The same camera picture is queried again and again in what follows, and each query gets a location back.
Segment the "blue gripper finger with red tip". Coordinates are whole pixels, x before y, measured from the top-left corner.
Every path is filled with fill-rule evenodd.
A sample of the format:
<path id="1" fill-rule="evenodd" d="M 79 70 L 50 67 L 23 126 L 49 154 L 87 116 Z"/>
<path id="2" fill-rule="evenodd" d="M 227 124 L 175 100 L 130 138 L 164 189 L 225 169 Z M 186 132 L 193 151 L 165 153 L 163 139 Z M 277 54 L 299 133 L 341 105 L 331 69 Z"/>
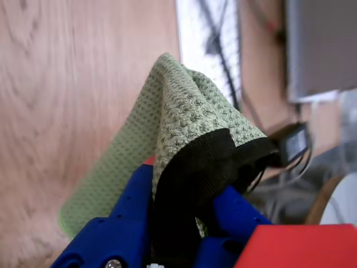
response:
<path id="1" fill-rule="evenodd" d="M 153 160 L 136 169 L 107 217 L 91 219 L 52 267 L 145 267 L 151 255 Z"/>

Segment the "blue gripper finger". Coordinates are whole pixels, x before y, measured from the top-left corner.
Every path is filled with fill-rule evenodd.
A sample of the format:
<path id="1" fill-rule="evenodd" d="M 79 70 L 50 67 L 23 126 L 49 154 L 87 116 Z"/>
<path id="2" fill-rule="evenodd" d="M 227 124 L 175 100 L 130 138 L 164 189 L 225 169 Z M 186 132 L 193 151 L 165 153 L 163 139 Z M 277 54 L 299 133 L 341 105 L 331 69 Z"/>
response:
<path id="1" fill-rule="evenodd" d="M 234 267 L 256 227 L 272 223 L 232 186 L 214 199 L 209 212 L 208 235 L 200 243 L 194 267 Z"/>

